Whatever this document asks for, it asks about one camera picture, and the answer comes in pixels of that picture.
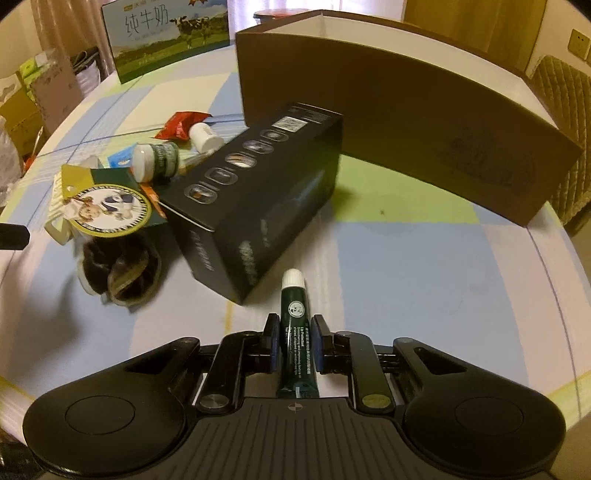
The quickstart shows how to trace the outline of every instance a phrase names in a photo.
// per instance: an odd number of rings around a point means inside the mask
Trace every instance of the screw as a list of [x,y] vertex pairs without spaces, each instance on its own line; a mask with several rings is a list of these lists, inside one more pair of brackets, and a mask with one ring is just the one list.
[[224,408],[229,403],[230,401],[228,400],[227,396],[220,395],[218,393],[205,395],[199,401],[199,404],[207,410],[219,410],[220,408]]
[[366,395],[361,399],[361,402],[372,410],[381,410],[382,408],[388,408],[392,403],[391,400],[381,393],[372,393]]

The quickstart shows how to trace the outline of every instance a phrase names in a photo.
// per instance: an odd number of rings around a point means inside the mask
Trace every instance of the curtain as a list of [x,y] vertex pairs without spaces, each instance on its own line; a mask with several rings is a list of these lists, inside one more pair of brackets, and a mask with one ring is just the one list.
[[545,6],[546,0],[406,0],[404,21],[525,72]]
[[67,57],[91,47],[100,51],[103,74],[115,70],[100,8],[112,0],[31,0],[43,50],[56,48]]

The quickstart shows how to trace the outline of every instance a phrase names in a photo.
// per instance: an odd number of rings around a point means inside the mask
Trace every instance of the cardboard box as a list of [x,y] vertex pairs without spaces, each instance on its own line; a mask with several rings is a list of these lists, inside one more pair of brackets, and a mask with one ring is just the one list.
[[338,113],[290,104],[158,189],[193,276],[241,303],[335,187]]
[[230,44],[227,0],[116,0],[103,20],[121,83]]
[[17,75],[0,79],[0,115],[6,119],[6,131],[21,158],[31,154],[37,134],[44,125],[43,117]]
[[70,60],[59,54],[54,55],[54,60],[31,83],[31,91],[50,135],[84,98]]
[[344,152],[526,225],[581,149],[526,78],[449,42],[334,11],[242,30],[246,124],[288,101],[340,112]]

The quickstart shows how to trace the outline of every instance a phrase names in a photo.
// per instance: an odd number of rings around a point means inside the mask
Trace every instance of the quilted chair cushion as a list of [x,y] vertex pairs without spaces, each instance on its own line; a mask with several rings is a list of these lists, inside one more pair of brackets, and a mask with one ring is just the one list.
[[583,154],[550,199],[566,225],[579,212],[583,213],[591,201],[591,142],[587,142],[591,129],[591,83],[586,74],[549,55],[540,61],[531,80],[532,90],[546,103],[551,115],[561,116],[583,147]]

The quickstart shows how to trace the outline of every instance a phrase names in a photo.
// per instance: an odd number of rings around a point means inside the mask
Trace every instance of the black box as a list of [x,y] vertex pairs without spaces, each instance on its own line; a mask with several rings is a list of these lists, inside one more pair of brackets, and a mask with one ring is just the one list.
[[342,116],[292,103],[159,191],[195,279],[241,303],[335,188]]

